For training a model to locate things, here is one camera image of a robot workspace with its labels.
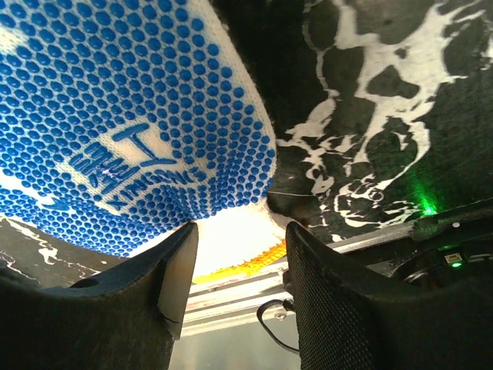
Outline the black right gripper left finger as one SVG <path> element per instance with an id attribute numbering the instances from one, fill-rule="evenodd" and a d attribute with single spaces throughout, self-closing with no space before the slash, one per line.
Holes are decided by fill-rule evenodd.
<path id="1" fill-rule="evenodd" d="M 194 223 L 68 288 L 1 278 L 3 369 L 166 369 L 196 263 Z"/>

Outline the blue dotted work glove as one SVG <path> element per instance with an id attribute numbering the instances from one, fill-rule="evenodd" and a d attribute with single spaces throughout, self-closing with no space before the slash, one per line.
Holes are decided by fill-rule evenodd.
<path id="1" fill-rule="evenodd" d="M 273 125 L 208 1 L 1 3 L 1 215 L 115 257 L 199 228 L 193 280 L 286 253 Z"/>

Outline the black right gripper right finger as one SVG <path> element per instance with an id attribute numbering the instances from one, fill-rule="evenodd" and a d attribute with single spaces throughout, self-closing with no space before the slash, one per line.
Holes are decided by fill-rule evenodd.
<path id="1" fill-rule="evenodd" d="M 490 369 L 492 280 L 428 291 L 286 230 L 303 369 Z"/>

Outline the aluminium front rail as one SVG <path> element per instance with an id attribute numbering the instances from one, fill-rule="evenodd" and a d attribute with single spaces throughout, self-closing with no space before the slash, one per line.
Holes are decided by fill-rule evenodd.
<path id="1" fill-rule="evenodd" d="M 411 235 L 412 230 L 412 222 L 396 224 L 327 246 L 341 254 L 364 251 L 380 243 L 403 239 Z M 255 322 L 256 311 L 261 304 L 290 298 L 283 288 L 283 273 L 287 269 L 287 259 L 282 257 L 250 276 L 193 285 L 183 318 L 182 336 Z"/>

